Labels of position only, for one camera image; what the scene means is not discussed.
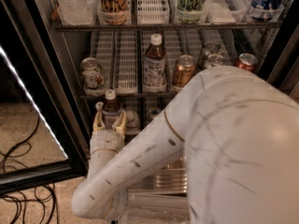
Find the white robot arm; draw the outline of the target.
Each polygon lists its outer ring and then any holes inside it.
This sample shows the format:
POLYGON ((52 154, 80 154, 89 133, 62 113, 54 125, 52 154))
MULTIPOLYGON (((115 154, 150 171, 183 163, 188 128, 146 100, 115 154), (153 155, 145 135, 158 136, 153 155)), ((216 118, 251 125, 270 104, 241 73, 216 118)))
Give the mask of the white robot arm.
POLYGON ((112 219, 121 190, 186 158, 192 224, 299 224, 299 104, 251 72, 194 76, 75 190, 77 217, 112 219))

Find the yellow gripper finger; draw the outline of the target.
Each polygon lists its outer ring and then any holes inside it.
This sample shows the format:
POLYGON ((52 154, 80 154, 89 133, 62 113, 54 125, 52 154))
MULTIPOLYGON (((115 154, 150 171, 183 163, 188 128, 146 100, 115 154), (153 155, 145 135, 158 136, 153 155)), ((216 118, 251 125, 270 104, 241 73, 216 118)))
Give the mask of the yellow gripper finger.
POLYGON ((93 120, 93 134, 102 131, 106 128, 102 119, 102 111, 98 111, 93 120))
POLYGON ((123 109, 120 113, 120 116, 116 119, 112 125, 112 129, 119 133, 121 136, 126 134, 126 111, 123 109))

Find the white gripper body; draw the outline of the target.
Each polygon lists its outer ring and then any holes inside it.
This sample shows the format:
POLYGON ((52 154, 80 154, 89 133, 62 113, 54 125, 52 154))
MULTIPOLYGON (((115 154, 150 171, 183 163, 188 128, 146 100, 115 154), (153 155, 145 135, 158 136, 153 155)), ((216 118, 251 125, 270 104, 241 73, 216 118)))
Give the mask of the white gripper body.
POLYGON ((90 161, 88 177, 101 170, 124 147, 121 135, 112 130, 95 132, 90 141, 90 161))

